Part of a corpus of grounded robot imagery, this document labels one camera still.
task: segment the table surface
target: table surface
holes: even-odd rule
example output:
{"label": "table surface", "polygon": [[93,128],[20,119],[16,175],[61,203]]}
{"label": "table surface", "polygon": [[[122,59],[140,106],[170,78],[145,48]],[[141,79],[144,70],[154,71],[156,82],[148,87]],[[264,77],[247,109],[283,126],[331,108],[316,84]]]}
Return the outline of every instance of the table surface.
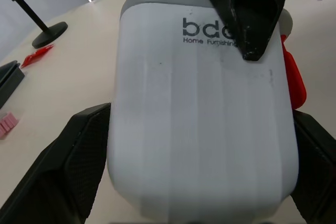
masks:
{"label": "table surface", "polygon": [[[0,205],[39,153],[63,130],[72,115],[113,98],[120,10],[125,0],[96,0],[48,22],[66,21],[68,30],[55,47],[23,69],[26,77],[1,112],[19,124],[0,141]],[[30,34],[1,64],[34,52]],[[277,224],[304,223],[291,198],[271,219]],[[113,189],[105,168],[88,224],[148,222]]]}

